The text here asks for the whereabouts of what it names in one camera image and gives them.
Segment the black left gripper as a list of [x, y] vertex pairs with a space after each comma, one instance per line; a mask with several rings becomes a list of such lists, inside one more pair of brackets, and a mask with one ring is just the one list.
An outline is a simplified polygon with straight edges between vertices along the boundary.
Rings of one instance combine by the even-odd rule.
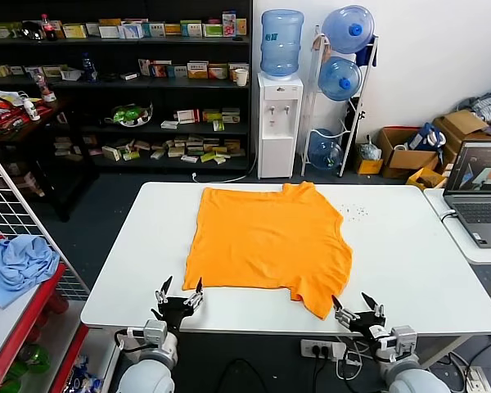
[[173, 276], [166, 279], [161, 288], [155, 292], [157, 300], [157, 309], [151, 309], [151, 312], [157, 320], [167, 324], [169, 330], [178, 330], [182, 321], [191, 317], [200, 307], [203, 301], [203, 284], [202, 278], [199, 279], [195, 292], [188, 298], [167, 297]]

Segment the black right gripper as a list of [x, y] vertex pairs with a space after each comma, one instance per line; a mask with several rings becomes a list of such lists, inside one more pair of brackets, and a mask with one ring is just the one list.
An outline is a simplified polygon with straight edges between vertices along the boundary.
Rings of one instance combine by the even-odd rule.
[[351, 332], [362, 334], [367, 341], [377, 341], [382, 337], [387, 337], [388, 331], [385, 329], [384, 306], [377, 303], [365, 292], [362, 292], [362, 297], [369, 310], [352, 313], [345, 309], [335, 296], [332, 296], [335, 319], [342, 326], [348, 326]]

